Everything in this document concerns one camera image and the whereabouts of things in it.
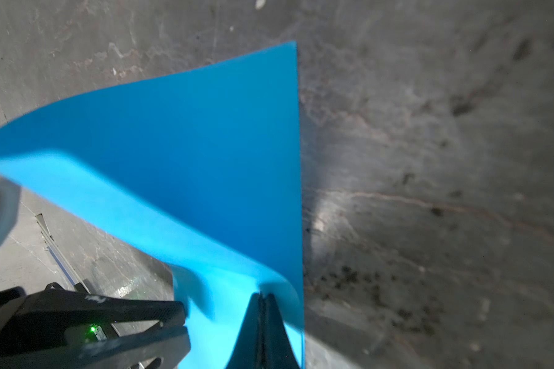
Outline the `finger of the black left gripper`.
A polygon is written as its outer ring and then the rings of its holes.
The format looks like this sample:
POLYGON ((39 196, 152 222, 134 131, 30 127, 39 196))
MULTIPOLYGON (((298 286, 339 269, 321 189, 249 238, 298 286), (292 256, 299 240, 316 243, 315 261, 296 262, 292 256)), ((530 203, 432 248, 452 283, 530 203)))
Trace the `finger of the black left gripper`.
POLYGON ((62 346, 0 358, 0 368, 130 368, 151 361, 175 368, 191 351, 186 327, 163 327, 82 346, 62 346))
POLYGON ((21 287, 0 291, 0 351, 41 351, 84 344, 92 327, 135 321, 185 324, 178 301, 127 300, 48 288, 28 295, 21 287))

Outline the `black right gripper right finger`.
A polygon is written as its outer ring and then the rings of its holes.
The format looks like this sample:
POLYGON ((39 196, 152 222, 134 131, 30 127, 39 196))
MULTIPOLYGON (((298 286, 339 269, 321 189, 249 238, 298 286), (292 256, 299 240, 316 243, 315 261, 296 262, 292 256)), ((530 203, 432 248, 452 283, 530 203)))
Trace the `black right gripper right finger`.
POLYGON ((263 301, 263 367, 267 369, 300 369, 275 296, 269 294, 263 301))

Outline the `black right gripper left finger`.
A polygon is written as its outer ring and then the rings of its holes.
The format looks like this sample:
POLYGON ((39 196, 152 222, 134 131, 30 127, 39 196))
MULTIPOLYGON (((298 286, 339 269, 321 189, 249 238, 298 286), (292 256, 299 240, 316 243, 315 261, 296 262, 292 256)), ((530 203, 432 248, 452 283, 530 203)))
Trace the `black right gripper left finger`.
POLYGON ((232 356, 226 369, 263 367, 263 297, 255 293, 249 300, 232 356))

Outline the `blue square paper sheet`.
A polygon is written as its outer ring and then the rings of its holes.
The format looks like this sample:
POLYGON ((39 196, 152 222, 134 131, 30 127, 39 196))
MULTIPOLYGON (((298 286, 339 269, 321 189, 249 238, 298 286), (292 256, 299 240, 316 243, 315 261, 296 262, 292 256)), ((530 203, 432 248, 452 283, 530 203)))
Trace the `blue square paper sheet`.
POLYGON ((0 175, 172 269, 192 350, 225 368, 254 294, 304 365, 297 47, 57 101, 0 128, 0 175))

